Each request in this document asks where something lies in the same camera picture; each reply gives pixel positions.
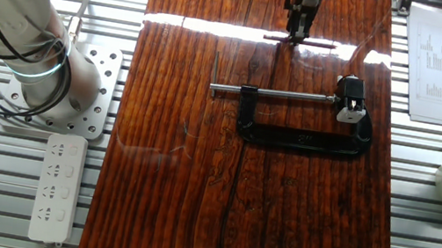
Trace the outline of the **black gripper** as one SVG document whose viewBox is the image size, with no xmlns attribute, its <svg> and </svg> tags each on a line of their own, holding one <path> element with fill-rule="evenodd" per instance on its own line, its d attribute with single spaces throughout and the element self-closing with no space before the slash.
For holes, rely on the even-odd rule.
<svg viewBox="0 0 442 248">
<path fill-rule="evenodd" d="M 313 17 L 311 13 L 316 13 L 320 8 L 322 0 L 285 0 L 284 8 L 289 10 L 286 29 L 288 32 L 288 41 L 293 42 L 295 34 L 297 34 L 296 43 L 301 44 L 307 37 L 309 37 L 309 30 L 311 28 Z M 293 10 L 295 7 L 301 7 L 305 13 L 300 14 Z"/>
</svg>

